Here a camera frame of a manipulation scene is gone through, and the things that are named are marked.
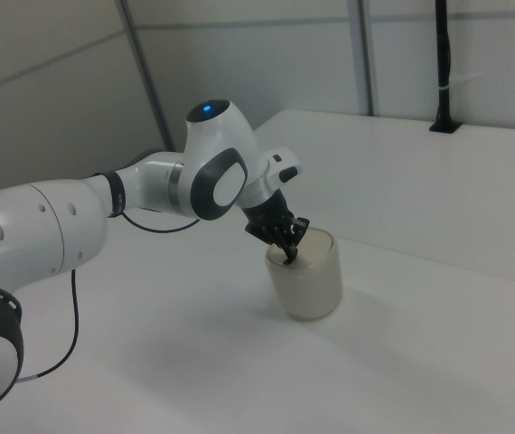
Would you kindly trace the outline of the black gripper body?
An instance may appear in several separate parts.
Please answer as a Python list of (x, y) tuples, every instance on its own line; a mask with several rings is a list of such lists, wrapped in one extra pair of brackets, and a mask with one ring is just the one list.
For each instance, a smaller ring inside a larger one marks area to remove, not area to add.
[(280, 189), (262, 204), (244, 208), (248, 219), (245, 231), (250, 234), (289, 233), (293, 214), (288, 210), (286, 198)]

